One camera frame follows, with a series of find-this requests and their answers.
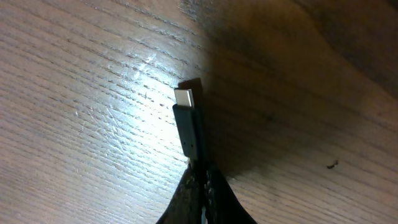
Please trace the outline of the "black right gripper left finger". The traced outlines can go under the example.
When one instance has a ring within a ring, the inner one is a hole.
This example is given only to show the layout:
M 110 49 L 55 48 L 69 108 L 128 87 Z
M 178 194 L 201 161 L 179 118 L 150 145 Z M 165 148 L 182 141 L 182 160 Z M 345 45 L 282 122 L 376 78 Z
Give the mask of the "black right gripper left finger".
M 164 213 L 156 224 L 203 223 L 203 186 L 198 161 L 190 161 Z

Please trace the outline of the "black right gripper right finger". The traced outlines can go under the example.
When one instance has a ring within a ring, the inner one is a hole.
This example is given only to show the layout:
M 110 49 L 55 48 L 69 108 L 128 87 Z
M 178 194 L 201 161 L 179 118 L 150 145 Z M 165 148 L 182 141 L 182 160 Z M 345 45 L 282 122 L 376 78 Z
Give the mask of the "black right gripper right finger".
M 211 164 L 204 185 L 206 219 L 211 224 L 256 224 L 243 208 L 219 168 Z

